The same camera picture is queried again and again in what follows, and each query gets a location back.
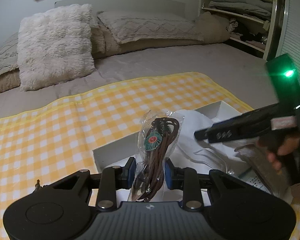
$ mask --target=shelving unit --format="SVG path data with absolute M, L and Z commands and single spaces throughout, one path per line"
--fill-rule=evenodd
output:
M 256 18 L 249 17 L 249 16 L 242 15 L 242 14 L 238 14 L 238 13 L 233 13 L 233 12 L 228 12 L 228 11 L 223 11 L 223 10 L 213 9 L 213 8 L 206 8 L 206 7 L 201 8 L 201 9 L 204 10 L 204 11 L 212 11 L 212 12 L 218 12 L 218 13 L 224 13 L 224 14 L 234 15 L 236 17 L 245 18 L 245 19 L 248 19 L 248 20 L 251 20 L 251 21 L 255 21 L 257 23 L 262 23 L 262 24 L 265 23 L 265 21 L 263 21 L 261 19 L 256 19 Z
M 257 34 L 257 33 L 268 33 L 268 40 L 267 44 L 265 46 L 265 49 L 259 48 L 255 45 L 252 45 L 250 43 L 247 43 L 245 41 L 241 41 L 238 38 L 230 37 L 230 40 L 232 42 L 227 43 L 230 46 L 237 47 L 243 51 L 246 51 L 250 54 L 253 54 L 257 57 L 261 57 L 263 59 L 267 59 L 268 53 L 269 53 L 269 47 L 271 44 L 271 39 L 273 35 L 273 29 L 274 29 L 274 19 L 276 14 L 276 0 L 262 0 L 264 2 L 271 2 L 273 4 L 272 6 L 272 15 L 271 15 L 271 21 L 270 21 L 270 27 L 268 30 L 265 30 L 263 27 L 265 26 L 265 20 L 259 19 L 257 17 L 251 17 L 248 15 L 243 15 L 240 13 L 234 13 L 232 11 L 226 11 L 226 10 L 220 10 L 215 8 L 209 8 L 208 5 L 211 0 L 200 0 L 200 9 L 199 13 L 204 13 L 209 11 L 211 14 L 218 14 L 219 16 L 224 15 L 226 18 L 237 18 L 241 23 L 243 23 L 251 33 Z M 252 49 L 245 49 L 244 46 L 240 46 L 240 44 L 244 44 Z

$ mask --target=plastic bag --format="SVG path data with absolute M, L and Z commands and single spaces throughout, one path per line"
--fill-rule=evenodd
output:
M 149 202 L 164 182 L 164 161 L 176 146 L 184 116 L 175 112 L 150 110 L 142 118 L 138 136 L 136 177 L 129 200 Z

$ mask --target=yellow checkered tablecloth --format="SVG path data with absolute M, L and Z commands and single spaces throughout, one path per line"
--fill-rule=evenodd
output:
M 197 109 L 223 100 L 251 107 L 201 73 L 137 78 L 60 98 L 46 107 L 0 119 L 0 239 L 9 204 L 79 169 L 97 172 L 92 150 L 140 129 L 149 109 Z

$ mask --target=black handheld device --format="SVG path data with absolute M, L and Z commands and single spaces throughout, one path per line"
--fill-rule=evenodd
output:
M 131 188 L 136 161 L 101 174 L 77 171 L 12 203 L 3 215 L 11 240 L 288 240 L 296 224 L 285 201 L 228 174 L 197 174 L 168 159 L 169 189 L 183 191 L 181 202 L 121 202 L 116 190 Z M 95 206 L 88 206 L 98 188 Z M 211 206 L 204 206 L 207 189 Z
M 292 59 L 288 54 L 281 55 L 268 61 L 266 68 L 277 94 L 277 104 L 215 123 L 210 128 L 196 131 L 194 137 L 217 143 L 260 136 L 269 150 L 277 153 L 287 134 L 300 133 L 300 84 Z M 300 172 L 293 154 L 278 158 L 286 166 L 291 184 L 299 183 Z

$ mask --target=green light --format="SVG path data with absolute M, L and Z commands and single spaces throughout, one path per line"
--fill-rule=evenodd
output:
M 285 73 L 283 73 L 286 77 L 292 77 L 292 75 L 294 74 L 294 70 L 288 70 Z

